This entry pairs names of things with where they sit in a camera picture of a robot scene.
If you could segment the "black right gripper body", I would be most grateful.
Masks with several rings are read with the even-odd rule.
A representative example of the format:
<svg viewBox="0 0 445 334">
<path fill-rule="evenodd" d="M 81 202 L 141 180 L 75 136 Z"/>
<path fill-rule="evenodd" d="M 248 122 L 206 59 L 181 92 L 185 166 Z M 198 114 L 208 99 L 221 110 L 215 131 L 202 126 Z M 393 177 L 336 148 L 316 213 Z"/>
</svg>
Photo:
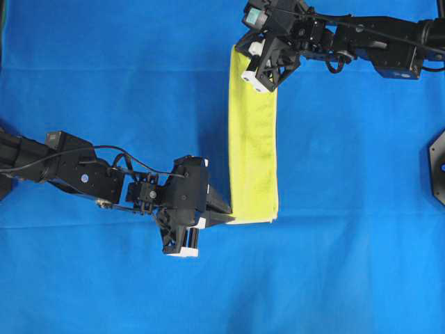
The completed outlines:
<svg viewBox="0 0 445 334">
<path fill-rule="evenodd" d="M 241 78 L 259 93 L 273 93 L 300 66 L 299 53 L 270 33 L 249 31 L 235 50 L 250 59 Z"/>
</svg>

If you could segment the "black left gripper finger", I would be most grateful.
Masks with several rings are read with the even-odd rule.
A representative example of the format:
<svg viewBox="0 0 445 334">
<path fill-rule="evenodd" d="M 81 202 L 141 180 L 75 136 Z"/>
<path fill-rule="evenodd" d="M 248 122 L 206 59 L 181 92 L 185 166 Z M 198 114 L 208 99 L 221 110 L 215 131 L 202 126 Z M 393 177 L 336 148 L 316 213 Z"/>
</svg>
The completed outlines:
<svg viewBox="0 0 445 334">
<path fill-rule="evenodd" d="M 207 208 L 221 214 L 232 214 L 232 208 L 223 197 L 209 184 L 207 189 Z"/>
<path fill-rule="evenodd" d="M 220 213 L 215 211 L 205 211 L 203 213 L 203 218 L 205 219 L 205 228 L 210 228 L 215 225 L 226 224 L 235 221 L 235 218 L 231 214 Z"/>
</svg>

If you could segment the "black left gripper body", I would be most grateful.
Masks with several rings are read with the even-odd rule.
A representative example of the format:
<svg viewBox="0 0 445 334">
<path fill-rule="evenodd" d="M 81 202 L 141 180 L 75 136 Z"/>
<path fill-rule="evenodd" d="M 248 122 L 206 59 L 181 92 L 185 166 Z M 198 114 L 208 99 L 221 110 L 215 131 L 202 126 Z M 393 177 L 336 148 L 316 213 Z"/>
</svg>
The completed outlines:
<svg viewBox="0 0 445 334">
<path fill-rule="evenodd" d="M 165 184 L 160 186 L 155 221 L 160 229 L 162 252 L 170 257 L 198 256 L 197 235 L 200 215 L 206 210 L 209 185 L 208 161 L 185 156 L 174 160 Z"/>
</svg>

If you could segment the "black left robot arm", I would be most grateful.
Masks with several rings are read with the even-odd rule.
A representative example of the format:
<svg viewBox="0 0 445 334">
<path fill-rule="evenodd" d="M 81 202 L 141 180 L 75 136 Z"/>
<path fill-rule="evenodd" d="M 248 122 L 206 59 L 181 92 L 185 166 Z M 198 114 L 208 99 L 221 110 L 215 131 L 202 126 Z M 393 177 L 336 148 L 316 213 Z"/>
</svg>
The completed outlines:
<svg viewBox="0 0 445 334">
<path fill-rule="evenodd" d="M 48 182 L 65 193 L 94 200 L 102 209 L 150 215 L 159 226 L 165 255 L 197 257 L 200 230 L 234 221 L 232 208 L 210 184 L 202 157 L 175 159 L 171 172 L 145 166 L 122 148 L 112 163 L 98 147 L 64 131 L 49 132 L 44 143 L 1 132 L 1 197 L 14 179 Z M 160 176 L 167 177 L 160 184 Z"/>
</svg>

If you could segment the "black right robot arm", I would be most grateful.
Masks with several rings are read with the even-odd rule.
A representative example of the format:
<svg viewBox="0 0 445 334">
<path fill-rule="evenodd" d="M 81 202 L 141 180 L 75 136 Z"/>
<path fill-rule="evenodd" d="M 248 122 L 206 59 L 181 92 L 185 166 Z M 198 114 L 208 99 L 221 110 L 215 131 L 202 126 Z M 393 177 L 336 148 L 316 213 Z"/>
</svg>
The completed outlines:
<svg viewBox="0 0 445 334">
<path fill-rule="evenodd" d="M 425 61 L 444 60 L 442 17 L 410 22 L 250 6 L 243 22 L 250 30 L 235 49 L 250 62 L 241 77 L 260 93 L 275 91 L 301 58 L 323 62 L 332 74 L 361 58 L 381 77 L 409 80 L 420 77 Z"/>
</svg>

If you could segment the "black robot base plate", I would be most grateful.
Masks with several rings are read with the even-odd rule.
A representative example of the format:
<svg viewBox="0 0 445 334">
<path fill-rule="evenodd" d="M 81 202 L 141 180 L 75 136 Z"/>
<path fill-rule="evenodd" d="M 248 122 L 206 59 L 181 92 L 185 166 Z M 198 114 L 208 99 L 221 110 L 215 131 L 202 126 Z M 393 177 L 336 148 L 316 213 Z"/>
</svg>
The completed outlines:
<svg viewBox="0 0 445 334">
<path fill-rule="evenodd" d="M 421 188 L 426 199 L 444 210 L 444 129 L 421 148 L 419 161 Z"/>
</svg>

